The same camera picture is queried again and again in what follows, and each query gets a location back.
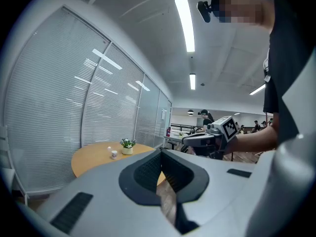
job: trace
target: potted plant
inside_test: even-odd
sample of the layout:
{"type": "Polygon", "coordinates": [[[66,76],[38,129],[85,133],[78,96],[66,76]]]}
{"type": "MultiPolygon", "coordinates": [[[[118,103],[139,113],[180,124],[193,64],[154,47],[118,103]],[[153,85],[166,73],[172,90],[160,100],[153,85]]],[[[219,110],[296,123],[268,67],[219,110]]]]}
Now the potted plant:
{"type": "Polygon", "coordinates": [[[136,140],[131,141],[129,139],[122,139],[120,144],[123,146],[122,153],[124,155],[132,155],[133,154],[133,147],[136,144],[136,140]]]}

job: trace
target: small white cup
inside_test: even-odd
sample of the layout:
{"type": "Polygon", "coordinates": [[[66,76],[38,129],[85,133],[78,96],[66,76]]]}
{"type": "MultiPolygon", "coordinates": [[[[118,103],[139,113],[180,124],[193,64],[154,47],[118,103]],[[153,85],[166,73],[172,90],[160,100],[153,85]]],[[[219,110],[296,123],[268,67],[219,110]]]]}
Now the small white cup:
{"type": "Polygon", "coordinates": [[[112,158],[113,160],[115,160],[115,159],[117,158],[117,156],[118,156],[118,152],[115,151],[115,150],[113,150],[113,151],[112,151],[112,156],[111,156],[111,158],[112,158]]]}

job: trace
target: person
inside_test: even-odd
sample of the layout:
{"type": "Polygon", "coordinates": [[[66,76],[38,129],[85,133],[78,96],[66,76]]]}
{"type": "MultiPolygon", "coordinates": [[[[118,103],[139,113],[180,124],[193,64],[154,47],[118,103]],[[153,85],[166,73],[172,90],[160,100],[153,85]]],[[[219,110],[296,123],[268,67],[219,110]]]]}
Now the person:
{"type": "Polygon", "coordinates": [[[255,132],[259,132],[260,129],[261,129],[261,126],[258,124],[258,121],[255,120],[255,128],[254,128],[254,131],[255,131],[255,132]]]}
{"type": "Polygon", "coordinates": [[[314,48],[311,27],[306,28],[303,10],[288,0],[211,0],[210,10],[220,22],[261,27],[270,34],[264,61],[264,112],[273,113],[273,123],[262,131],[237,135],[228,152],[262,152],[296,136],[298,129],[282,96],[296,80],[314,48]]]}
{"type": "Polygon", "coordinates": [[[203,120],[203,127],[199,130],[197,130],[196,132],[197,133],[200,133],[200,132],[205,132],[206,129],[207,129],[207,125],[208,124],[211,124],[214,122],[214,119],[211,115],[211,113],[209,113],[207,110],[202,110],[200,112],[198,112],[197,114],[201,115],[201,117],[204,119],[203,120]]]}
{"type": "Polygon", "coordinates": [[[235,122],[235,125],[236,125],[236,129],[237,129],[238,133],[240,133],[240,126],[238,125],[238,122],[235,122]]]}

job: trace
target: floor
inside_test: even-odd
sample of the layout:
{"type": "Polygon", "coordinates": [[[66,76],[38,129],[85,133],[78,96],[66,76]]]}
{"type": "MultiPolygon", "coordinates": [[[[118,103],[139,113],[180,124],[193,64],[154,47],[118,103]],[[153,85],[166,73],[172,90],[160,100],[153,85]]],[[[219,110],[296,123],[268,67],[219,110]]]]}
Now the floor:
{"type": "MultiPolygon", "coordinates": [[[[232,155],[228,154],[224,156],[223,160],[230,161],[232,155]]],[[[248,162],[255,163],[259,158],[254,155],[254,153],[242,153],[242,152],[234,152],[234,161],[237,162],[248,162]]],[[[171,224],[174,225],[175,217],[176,217],[176,194],[173,191],[172,187],[165,180],[161,184],[157,186],[157,195],[161,197],[161,210],[162,213],[166,216],[171,224]]],[[[17,201],[24,202],[23,198],[17,198],[17,201]]],[[[37,208],[45,202],[45,199],[30,199],[29,200],[29,208],[36,211],[37,208]]]]}

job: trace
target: round table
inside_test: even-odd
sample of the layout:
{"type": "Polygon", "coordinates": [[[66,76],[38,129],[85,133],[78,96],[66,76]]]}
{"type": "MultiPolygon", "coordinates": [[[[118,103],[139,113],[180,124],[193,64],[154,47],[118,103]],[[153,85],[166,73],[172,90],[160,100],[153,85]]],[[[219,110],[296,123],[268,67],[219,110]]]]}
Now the round table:
{"type": "MultiPolygon", "coordinates": [[[[133,147],[133,154],[128,156],[122,154],[122,149],[123,147],[119,141],[100,142],[85,146],[74,153],[73,158],[71,159],[71,168],[73,169],[75,176],[79,177],[96,166],[155,150],[154,148],[142,144],[136,144],[133,147]],[[111,151],[116,150],[118,152],[116,159],[111,158],[111,152],[108,151],[108,147],[111,147],[111,151]]],[[[157,185],[164,179],[165,176],[161,173],[157,185]]]]}

